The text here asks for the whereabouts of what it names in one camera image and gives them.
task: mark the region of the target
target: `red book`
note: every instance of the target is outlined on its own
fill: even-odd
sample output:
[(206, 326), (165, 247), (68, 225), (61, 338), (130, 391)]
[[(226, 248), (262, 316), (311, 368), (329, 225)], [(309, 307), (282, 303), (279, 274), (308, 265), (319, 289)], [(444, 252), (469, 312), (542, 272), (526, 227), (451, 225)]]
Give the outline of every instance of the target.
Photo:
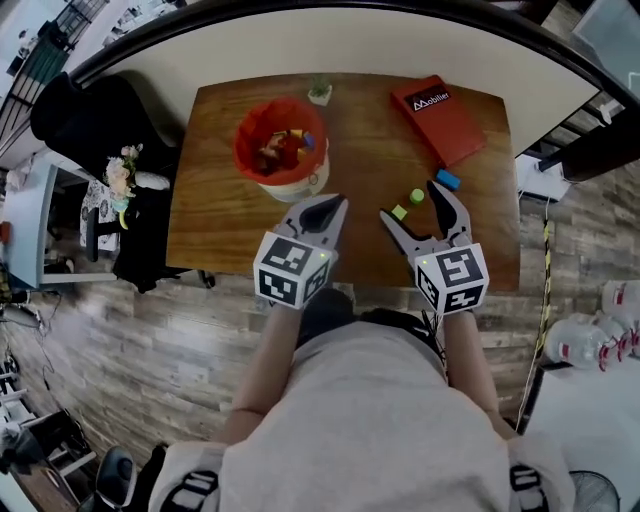
[(437, 75), (394, 89), (391, 102), (403, 113), (443, 169), (487, 145), (480, 127)]

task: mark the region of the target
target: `white bucket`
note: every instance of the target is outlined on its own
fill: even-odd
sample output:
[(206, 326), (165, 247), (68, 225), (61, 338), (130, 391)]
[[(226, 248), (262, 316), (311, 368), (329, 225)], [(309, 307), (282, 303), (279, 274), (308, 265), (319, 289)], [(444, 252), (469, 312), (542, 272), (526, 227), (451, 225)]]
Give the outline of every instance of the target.
[(313, 174), (303, 180), (288, 185), (263, 185), (274, 199), (283, 203), (296, 203), (306, 197), (319, 194), (329, 180), (329, 143), (327, 142), (327, 152), (324, 155), (324, 162), (316, 167)]

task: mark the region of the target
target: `gray t-shirt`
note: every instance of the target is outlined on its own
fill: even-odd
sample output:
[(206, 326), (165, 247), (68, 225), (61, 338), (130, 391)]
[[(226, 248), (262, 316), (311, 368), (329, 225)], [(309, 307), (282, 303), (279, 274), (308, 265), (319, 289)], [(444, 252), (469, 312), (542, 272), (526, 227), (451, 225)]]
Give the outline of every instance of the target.
[(149, 510), (204, 470), (219, 488), (203, 512), (572, 510), (560, 450), (500, 438), (415, 340), (362, 322), (311, 340), (248, 439), (169, 448)]

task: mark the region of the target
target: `small potted plant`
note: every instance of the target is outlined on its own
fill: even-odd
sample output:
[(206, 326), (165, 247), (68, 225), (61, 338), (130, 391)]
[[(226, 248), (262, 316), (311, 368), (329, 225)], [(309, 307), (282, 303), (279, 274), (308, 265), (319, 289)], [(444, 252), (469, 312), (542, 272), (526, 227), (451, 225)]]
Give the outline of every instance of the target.
[(320, 105), (326, 107), (327, 103), (331, 99), (331, 91), (333, 86), (329, 83), (329, 80), (324, 75), (316, 75), (313, 77), (311, 83), (311, 90), (309, 91), (309, 101), (314, 105)]

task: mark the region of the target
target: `green plant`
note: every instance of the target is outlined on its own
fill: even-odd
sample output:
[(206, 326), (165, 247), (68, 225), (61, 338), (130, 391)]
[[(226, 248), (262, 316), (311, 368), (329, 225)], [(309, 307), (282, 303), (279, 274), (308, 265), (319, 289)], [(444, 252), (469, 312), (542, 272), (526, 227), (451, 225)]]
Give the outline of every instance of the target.
[(329, 94), (330, 89), (331, 84), (329, 83), (329, 79), (324, 75), (316, 75), (311, 82), (309, 94), (311, 96), (322, 97)]

